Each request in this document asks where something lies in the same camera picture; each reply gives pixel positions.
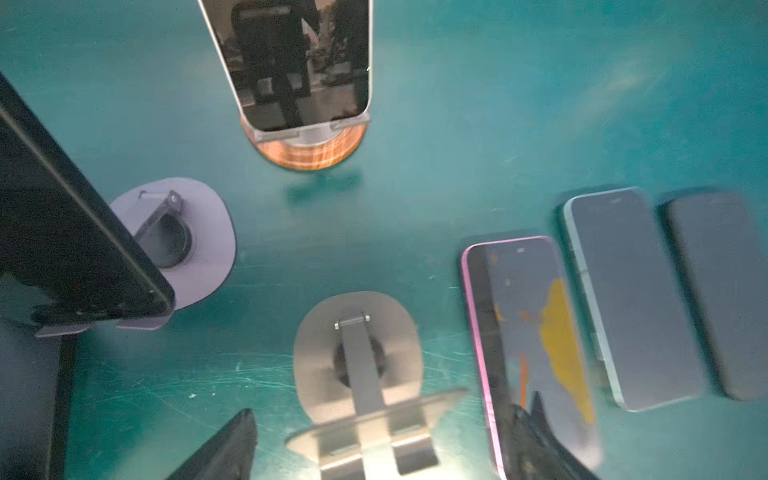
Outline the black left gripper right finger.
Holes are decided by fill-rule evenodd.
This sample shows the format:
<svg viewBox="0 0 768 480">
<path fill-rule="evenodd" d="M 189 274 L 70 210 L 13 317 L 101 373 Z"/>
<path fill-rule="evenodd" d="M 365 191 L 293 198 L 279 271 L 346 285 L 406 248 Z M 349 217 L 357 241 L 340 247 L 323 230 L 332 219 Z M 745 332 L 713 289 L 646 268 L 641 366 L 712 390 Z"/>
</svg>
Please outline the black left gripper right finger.
<svg viewBox="0 0 768 480">
<path fill-rule="evenodd" d="M 530 409 L 513 404 L 507 434 L 507 479 L 598 480 L 554 436 L 539 392 L 534 392 Z"/>
</svg>

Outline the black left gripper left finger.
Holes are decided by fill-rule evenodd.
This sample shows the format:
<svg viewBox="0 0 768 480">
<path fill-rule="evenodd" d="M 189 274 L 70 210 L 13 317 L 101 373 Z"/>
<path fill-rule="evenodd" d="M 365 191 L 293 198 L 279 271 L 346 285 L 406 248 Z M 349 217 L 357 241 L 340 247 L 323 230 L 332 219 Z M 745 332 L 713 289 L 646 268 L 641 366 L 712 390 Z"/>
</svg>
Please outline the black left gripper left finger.
<svg viewBox="0 0 768 480">
<path fill-rule="evenodd" d="M 251 478 L 257 447 L 257 425 L 251 409 L 235 414 L 191 455 L 168 480 Z"/>
</svg>

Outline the grey round phone stand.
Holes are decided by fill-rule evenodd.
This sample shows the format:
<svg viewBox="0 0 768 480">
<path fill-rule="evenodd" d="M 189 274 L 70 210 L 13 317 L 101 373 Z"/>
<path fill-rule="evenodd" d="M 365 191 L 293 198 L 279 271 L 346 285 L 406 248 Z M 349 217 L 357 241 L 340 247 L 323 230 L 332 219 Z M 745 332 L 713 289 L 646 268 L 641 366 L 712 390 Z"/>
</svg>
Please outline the grey round phone stand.
<svg viewBox="0 0 768 480">
<path fill-rule="evenodd" d="M 329 297 L 300 323 L 293 371 L 312 426 L 286 446 L 317 464 L 324 479 L 363 479 L 364 454 L 390 446 L 401 476 L 436 467 L 432 430 L 466 394 L 424 396 L 423 354 L 413 317 L 390 295 Z"/>
</svg>

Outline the purple phone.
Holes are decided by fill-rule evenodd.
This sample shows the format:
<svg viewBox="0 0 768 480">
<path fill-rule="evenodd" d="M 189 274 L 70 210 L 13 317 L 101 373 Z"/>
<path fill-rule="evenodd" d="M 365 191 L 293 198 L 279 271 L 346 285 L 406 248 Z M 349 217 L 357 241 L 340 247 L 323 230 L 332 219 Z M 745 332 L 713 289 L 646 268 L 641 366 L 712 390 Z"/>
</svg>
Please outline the purple phone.
<svg viewBox="0 0 768 480">
<path fill-rule="evenodd" d="M 544 402 L 554 436 L 594 474 L 603 449 L 562 256 L 543 235 L 475 243 L 461 255 L 464 296 L 491 452 L 506 478 L 511 406 Z"/>
</svg>

